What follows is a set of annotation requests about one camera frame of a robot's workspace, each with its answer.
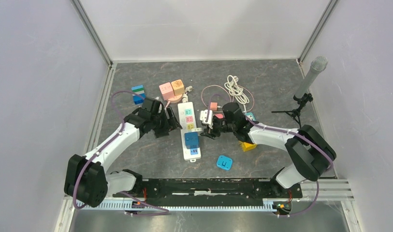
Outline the blue plug adapter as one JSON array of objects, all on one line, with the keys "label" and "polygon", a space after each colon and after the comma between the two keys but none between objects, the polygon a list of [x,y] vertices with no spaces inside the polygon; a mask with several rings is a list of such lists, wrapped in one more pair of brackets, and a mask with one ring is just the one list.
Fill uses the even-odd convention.
[{"label": "blue plug adapter", "polygon": [[232,167],[233,160],[227,156],[220,155],[216,162],[216,166],[220,169],[229,171]]}]

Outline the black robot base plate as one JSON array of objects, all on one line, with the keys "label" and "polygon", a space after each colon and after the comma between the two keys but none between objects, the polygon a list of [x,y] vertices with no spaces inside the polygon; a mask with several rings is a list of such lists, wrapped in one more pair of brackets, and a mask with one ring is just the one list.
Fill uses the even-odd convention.
[{"label": "black robot base plate", "polygon": [[302,198],[299,184],[284,189],[260,178],[142,179],[128,194],[154,206],[261,206],[264,199]]}]

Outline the white long power strip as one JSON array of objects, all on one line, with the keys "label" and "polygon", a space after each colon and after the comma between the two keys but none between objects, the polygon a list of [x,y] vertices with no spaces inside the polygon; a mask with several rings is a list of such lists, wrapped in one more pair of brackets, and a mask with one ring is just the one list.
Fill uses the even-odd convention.
[{"label": "white long power strip", "polygon": [[196,131],[196,117],[192,102],[179,103],[177,105],[179,122],[182,127],[181,144],[185,161],[196,162],[201,158],[199,135]]}]

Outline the orange usb charger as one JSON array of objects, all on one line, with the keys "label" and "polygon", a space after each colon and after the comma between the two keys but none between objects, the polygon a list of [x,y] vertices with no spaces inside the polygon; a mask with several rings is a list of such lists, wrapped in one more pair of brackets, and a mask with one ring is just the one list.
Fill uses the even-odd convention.
[{"label": "orange usb charger", "polygon": [[211,102],[209,104],[209,109],[212,111],[217,111],[218,110],[218,103],[217,102]]}]

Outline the pink plug adapter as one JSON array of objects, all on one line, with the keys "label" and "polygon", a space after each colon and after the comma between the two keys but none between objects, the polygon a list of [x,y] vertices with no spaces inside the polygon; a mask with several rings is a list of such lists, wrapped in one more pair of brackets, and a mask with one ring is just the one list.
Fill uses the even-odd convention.
[{"label": "pink plug adapter", "polygon": [[217,117],[218,119],[224,118],[224,116],[222,114],[214,114],[214,116]]}]

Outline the yellow cube socket adapter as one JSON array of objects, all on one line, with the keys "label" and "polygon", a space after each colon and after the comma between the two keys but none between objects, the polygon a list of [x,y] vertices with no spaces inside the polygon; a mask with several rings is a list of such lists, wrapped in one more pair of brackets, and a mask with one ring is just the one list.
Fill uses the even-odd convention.
[{"label": "yellow cube socket adapter", "polygon": [[241,148],[242,148],[242,150],[243,150],[244,152],[253,150],[253,149],[255,149],[255,148],[257,147],[256,144],[251,144],[251,143],[247,143],[247,142],[241,142],[241,143],[240,143],[240,146],[241,146]]}]

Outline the dark blue cube socket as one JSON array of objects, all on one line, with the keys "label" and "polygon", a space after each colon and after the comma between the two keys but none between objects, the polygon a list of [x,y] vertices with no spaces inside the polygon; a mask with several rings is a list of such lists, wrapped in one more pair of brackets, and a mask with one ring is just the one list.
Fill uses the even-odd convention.
[{"label": "dark blue cube socket", "polygon": [[184,133],[184,141],[187,149],[199,148],[199,135],[197,132],[186,132]]}]

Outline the teal power strip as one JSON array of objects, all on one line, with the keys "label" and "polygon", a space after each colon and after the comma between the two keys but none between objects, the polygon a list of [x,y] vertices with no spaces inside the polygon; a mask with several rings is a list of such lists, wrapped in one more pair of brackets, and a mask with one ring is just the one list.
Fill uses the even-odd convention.
[{"label": "teal power strip", "polygon": [[246,116],[248,121],[256,121],[256,118],[255,118],[255,116],[254,116],[254,114],[252,112],[246,112],[245,116]]}]

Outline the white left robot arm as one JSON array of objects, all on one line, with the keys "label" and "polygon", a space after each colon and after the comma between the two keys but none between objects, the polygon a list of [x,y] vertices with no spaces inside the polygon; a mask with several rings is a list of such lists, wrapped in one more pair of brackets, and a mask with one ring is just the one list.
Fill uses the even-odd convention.
[{"label": "white left robot arm", "polygon": [[119,171],[108,174],[111,164],[145,134],[153,132],[156,138],[168,136],[181,125],[171,106],[146,97],[142,106],[123,117],[118,128],[95,149],[85,155],[73,155],[67,166],[64,192],[73,198],[73,206],[97,207],[105,197],[127,192],[137,197],[143,192],[139,174]]}]

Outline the white plug adapter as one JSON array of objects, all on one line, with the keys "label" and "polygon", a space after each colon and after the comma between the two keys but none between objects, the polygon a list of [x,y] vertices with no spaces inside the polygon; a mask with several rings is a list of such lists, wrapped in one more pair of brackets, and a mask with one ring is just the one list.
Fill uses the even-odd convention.
[{"label": "white plug adapter", "polygon": [[203,131],[204,131],[203,128],[193,128],[193,129],[191,129],[191,132],[201,133]]}]

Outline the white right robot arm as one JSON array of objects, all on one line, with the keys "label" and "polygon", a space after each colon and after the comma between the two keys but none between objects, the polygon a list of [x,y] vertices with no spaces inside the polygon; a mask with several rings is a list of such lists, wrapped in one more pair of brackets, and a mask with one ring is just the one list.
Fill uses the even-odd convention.
[{"label": "white right robot arm", "polygon": [[310,125],[299,129],[268,126],[251,120],[236,102],[225,104],[222,111],[222,118],[209,110],[200,112],[200,120],[206,126],[202,136],[215,139],[222,133],[232,133],[240,142],[267,145],[288,153],[292,164],[278,171],[270,185],[276,197],[285,196],[299,182],[318,181],[334,165],[335,151]]}]

